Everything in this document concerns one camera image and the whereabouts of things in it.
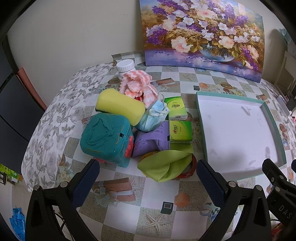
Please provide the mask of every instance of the purple package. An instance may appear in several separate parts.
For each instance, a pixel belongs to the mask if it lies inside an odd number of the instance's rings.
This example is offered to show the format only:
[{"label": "purple package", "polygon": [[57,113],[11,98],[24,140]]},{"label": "purple package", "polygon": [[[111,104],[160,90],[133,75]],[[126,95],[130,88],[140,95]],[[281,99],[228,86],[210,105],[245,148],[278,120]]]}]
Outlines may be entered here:
[{"label": "purple package", "polygon": [[138,131],[133,149],[133,157],[156,150],[169,150],[170,142],[168,141],[168,136],[170,136],[168,120],[162,122],[154,131],[148,133]]}]

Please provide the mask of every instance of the blue gripper pad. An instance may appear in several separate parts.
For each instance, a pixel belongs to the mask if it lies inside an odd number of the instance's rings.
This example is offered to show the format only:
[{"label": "blue gripper pad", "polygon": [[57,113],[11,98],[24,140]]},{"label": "blue gripper pad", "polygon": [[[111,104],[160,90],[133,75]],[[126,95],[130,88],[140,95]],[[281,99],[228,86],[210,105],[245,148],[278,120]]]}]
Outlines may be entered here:
[{"label": "blue gripper pad", "polygon": [[296,159],[292,161],[291,169],[296,172]]},{"label": "blue gripper pad", "polygon": [[83,173],[84,175],[74,188],[71,197],[71,204],[74,208],[81,207],[83,205],[92,185],[100,173],[100,163],[98,161],[94,161],[87,170],[83,169],[82,172],[77,174],[80,173]]},{"label": "blue gripper pad", "polygon": [[202,161],[197,162],[196,173],[214,205],[223,207],[225,204],[225,192]]}]

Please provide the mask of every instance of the white plastic bottle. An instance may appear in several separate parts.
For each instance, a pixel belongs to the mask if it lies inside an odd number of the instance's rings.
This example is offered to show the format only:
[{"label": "white plastic bottle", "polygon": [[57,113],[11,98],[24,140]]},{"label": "white plastic bottle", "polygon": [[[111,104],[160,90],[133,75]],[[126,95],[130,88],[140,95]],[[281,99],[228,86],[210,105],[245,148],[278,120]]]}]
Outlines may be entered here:
[{"label": "white plastic bottle", "polygon": [[135,63],[132,59],[124,59],[116,64],[118,69],[118,78],[122,80],[125,73],[136,70]]}]

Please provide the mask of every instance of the screw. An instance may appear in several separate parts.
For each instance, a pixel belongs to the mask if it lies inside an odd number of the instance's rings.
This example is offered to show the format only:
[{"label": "screw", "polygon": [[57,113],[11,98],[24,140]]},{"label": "screw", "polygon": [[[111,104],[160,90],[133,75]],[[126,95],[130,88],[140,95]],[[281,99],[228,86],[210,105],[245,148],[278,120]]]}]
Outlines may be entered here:
[{"label": "screw", "polygon": [[230,181],[230,182],[228,183],[228,185],[229,185],[230,187],[234,188],[234,187],[236,187],[237,184],[236,184],[234,181]]},{"label": "screw", "polygon": [[256,189],[262,191],[262,187],[260,185],[256,185]]},{"label": "screw", "polygon": [[60,186],[61,186],[62,188],[65,188],[65,187],[68,186],[68,182],[62,182],[62,183],[60,184]]},{"label": "screw", "polygon": [[34,187],[33,187],[33,189],[35,190],[35,191],[37,191],[38,189],[39,189],[39,185],[35,185]]}]

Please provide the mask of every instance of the white tray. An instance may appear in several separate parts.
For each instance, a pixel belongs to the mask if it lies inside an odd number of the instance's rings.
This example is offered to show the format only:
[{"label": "white tray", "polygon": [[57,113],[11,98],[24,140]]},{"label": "white tray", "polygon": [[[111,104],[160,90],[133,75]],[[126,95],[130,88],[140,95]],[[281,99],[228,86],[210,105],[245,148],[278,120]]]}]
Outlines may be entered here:
[{"label": "white tray", "polygon": [[262,174],[270,158],[286,164],[279,131],[264,101],[230,94],[196,93],[208,163],[227,180]]}]

